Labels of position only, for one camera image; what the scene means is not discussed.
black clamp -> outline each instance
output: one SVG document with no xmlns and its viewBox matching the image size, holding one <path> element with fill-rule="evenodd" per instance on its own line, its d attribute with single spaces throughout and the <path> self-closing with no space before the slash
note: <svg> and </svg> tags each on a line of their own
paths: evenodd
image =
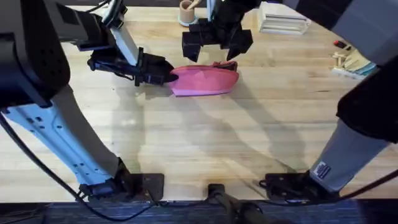
<svg viewBox="0 0 398 224">
<path fill-rule="evenodd" d="M 107 28 L 115 27 L 120 29 L 124 22 L 121 16 L 127 13 L 127 7 L 123 4 L 123 0 L 115 0 L 114 4 L 109 9 L 108 15 L 104 18 L 103 24 Z"/>
<path fill-rule="evenodd" d="M 87 61 L 92 71 L 113 72 L 115 75 L 134 81 L 135 86 L 141 83 L 163 85 L 173 82 L 178 76 L 170 74 L 174 67 L 164 57 L 144 53 L 139 47 L 136 66 L 132 66 L 116 49 L 95 50 Z"/>
<path fill-rule="evenodd" d="M 229 49 L 227 60 L 231 60 L 249 50 L 253 37 L 250 30 L 242 30 L 240 23 L 225 31 L 207 19 L 199 19 L 197 24 L 189 26 L 189 32 L 182 33 L 183 56 L 191 61 L 197 62 L 200 48 L 211 44 L 219 44 L 220 49 Z"/>
<path fill-rule="evenodd" d="M 316 183 L 309 172 L 288 174 L 266 174 L 259 182 L 271 200 L 318 202 L 339 197 L 339 192 L 329 192 Z"/>
</svg>

wire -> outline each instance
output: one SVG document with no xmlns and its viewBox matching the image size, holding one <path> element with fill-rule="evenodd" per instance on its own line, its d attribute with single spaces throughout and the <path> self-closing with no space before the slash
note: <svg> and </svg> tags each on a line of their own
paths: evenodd
<svg viewBox="0 0 398 224">
<path fill-rule="evenodd" d="M 0 113 L 0 124 L 4 128 L 4 130 L 8 133 L 8 135 L 11 137 L 11 139 L 20 147 L 20 149 L 27 155 L 27 157 L 31 159 L 32 162 L 34 162 L 34 164 L 36 164 L 40 169 L 42 169 L 42 171 L 44 171 L 47 175 L 49 175 L 54 181 L 56 181 L 56 183 L 61 185 L 67 192 L 69 192 L 76 199 L 77 202 L 79 202 L 82 206 L 87 208 L 94 215 L 112 222 L 125 222 L 139 216 L 140 214 L 144 213 L 145 211 L 147 211 L 148 209 L 152 208 L 155 205 L 154 203 L 152 203 L 148 207 L 142 209 L 141 211 L 127 218 L 113 218 L 103 215 L 100 212 L 97 212 L 94 208 L 89 206 L 83 199 L 81 199 L 78 196 L 78 194 L 67 183 L 65 183 L 59 176 L 54 174 L 39 158 L 36 157 L 36 155 L 25 145 L 25 143 L 20 139 L 18 134 L 9 125 L 9 123 L 6 121 L 2 113 Z"/>
<path fill-rule="evenodd" d="M 189 203 L 189 204 L 186 204 L 186 205 L 179 205 L 179 204 L 176 204 L 176 203 L 155 201 L 153 195 L 150 192 L 148 192 L 148 194 L 149 194 L 149 199 L 151 200 L 152 203 L 154 203 L 156 206 L 160 206 L 160 207 L 163 207 L 163 208 L 167 208 L 167 207 L 169 207 L 169 208 L 192 208 L 192 207 L 196 207 L 196 206 L 199 206 L 199 205 L 204 205 L 204 204 L 208 203 L 208 201 L 212 197 L 214 197 L 214 195 L 212 195 L 212 196 L 210 196 L 210 197 L 208 197 L 208 198 L 206 198 L 206 199 L 204 199 L 203 201 L 200 201 L 200 202 Z"/>
<path fill-rule="evenodd" d="M 329 200 L 321 200 L 321 201 L 316 201 L 316 202 L 297 202 L 297 203 L 288 202 L 286 204 L 270 202 L 267 200 L 261 200 L 260 202 L 266 203 L 269 205 L 282 206 L 282 207 L 302 207 L 302 206 L 309 206 L 309 205 L 323 205 L 323 204 L 328 204 L 328 203 L 338 203 L 343 200 L 350 199 L 350 198 L 356 197 L 358 195 L 361 195 L 369 190 L 372 190 L 372 189 L 396 178 L 397 176 L 398 176 L 398 169 L 391 172 L 390 174 L 385 175 L 384 177 L 381 177 L 378 180 L 375 180 L 374 182 L 371 182 L 370 184 L 368 184 L 350 194 L 347 194 L 347 195 L 344 195 L 344 196 L 338 197 L 338 198 L 329 199 Z"/>
<path fill-rule="evenodd" d="M 29 220 L 31 218 L 37 218 L 37 217 L 40 217 L 40 216 L 39 215 L 31 215 L 31 216 L 28 216 L 28 217 L 19 218 L 17 220 L 12 220 L 12 221 L 0 223 L 0 224 L 11 224 L 11 223 L 21 222 L 21 221 L 24 221 L 24 220 Z"/>
<path fill-rule="evenodd" d="M 95 10 L 97 10 L 97 9 L 99 9 L 99 8 L 101 8 L 101 7 L 103 7 L 104 5 L 106 5 L 106 4 L 109 3 L 109 2 L 111 2 L 111 0 L 105 0 L 105 1 L 103 1 L 101 4 L 95 6 L 95 7 L 92 8 L 92 9 L 87 10 L 86 12 L 88 12 L 88 13 L 94 12 Z"/>
</svg>

butcher block tabletop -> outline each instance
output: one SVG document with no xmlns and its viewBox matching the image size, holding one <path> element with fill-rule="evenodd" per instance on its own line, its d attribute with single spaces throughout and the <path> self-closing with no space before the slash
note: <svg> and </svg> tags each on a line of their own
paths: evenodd
<svg viewBox="0 0 398 224">
<path fill-rule="evenodd" d="M 90 7 L 76 6 L 85 10 Z M 196 9 L 206 17 L 205 9 Z M 144 52 L 164 56 L 174 67 L 194 65 L 182 56 L 176 7 L 130 7 L 125 25 Z M 133 173 L 165 175 L 164 200 L 201 200 L 207 185 L 224 184 L 240 199 L 264 199 L 257 186 L 266 173 L 305 172 L 336 127 L 338 100 L 357 83 L 330 72 L 338 36 L 312 23 L 300 36 L 261 34 L 257 11 L 244 29 L 254 43 L 235 58 L 239 80 L 231 93 L 176 97 L 167 86 L 142 85 L 112 73 L 92 72 L 89 52 L 62 44 L 77 102 L 105 145 Z M 200 65 L 225 61 L 226 50 L 202 48 Z M 26 144 L 66 183 L 78 190 L 74 174 L 31 133 L 12 123 Z M 0 129 L 0 202 L 73 201 L 36 167 Z M 343 190 L 352 192 L 397 168 L 391 146 Z M 398 180 L 362 198 L 398 198 Z"/>
</svg>

red object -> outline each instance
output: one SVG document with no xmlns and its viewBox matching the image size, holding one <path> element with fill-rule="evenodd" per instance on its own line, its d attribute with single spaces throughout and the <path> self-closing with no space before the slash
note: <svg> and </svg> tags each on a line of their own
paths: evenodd
<svg viewBox="0 0 398 224">
<path fill-rule="evenodd" d="M 213 65 L 188 65 L 171 71 L 178 80 L 169 83 L 176 96 L 201 96 L 228 93 L 238 81 L 236 62 Z"/>
</svg>

